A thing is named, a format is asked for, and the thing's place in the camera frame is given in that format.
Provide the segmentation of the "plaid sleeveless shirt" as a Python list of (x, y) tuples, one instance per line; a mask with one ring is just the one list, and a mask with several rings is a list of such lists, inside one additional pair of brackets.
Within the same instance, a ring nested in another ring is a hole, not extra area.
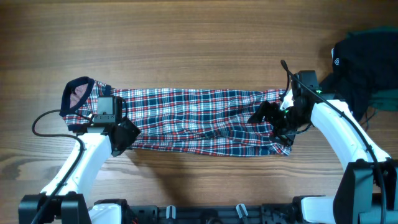
[(118, 89), (89, 77), (67, 83), (60, 116), (75, 132), (95, 114), (101, 96), (126, 100), (123, 115), (141, 131), (132, 148), (211, 156), (289, 155), (291, 148), (272, 142), (272, 125), (248, 119), (281, 90)]

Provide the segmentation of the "black mesh shorts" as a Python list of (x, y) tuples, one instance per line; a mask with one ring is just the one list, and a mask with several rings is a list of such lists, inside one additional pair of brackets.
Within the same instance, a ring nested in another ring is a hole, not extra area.
[(356, 120), (371, 106), (397, 111), (397, 29), (349, 32), (332, 49), (333, 72), (320, 86), (347, 102)]

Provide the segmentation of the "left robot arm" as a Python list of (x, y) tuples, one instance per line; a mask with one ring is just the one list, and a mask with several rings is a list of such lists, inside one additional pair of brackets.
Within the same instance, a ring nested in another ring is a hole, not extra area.
[(68, 159), (39, 194), (25, 195), (18, 208), (19, 223), (137, 223), (125, 199), (106, 199), (93, 208), (86, 205), (98, 171), (110, 157), (121, 155), (140, 134), (127, 117), (125, 99), (101, 96), (91, 115), (73, 139)]

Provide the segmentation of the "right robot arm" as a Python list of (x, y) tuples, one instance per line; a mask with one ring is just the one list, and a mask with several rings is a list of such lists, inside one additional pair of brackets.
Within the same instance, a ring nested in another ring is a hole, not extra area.
[(249, 123), (267, 121), (271, 141), (284, 146), (292, 145), (302, 126), (314, 126), (344, 170), (334, 196), (295, 197), (287, 222), (397, 223), (397, 161), (371, 140), (345, 101), (319, 87), (313, 70), (287, 76), (291, 89), (282, 94), (282, 103), (261, 103)]

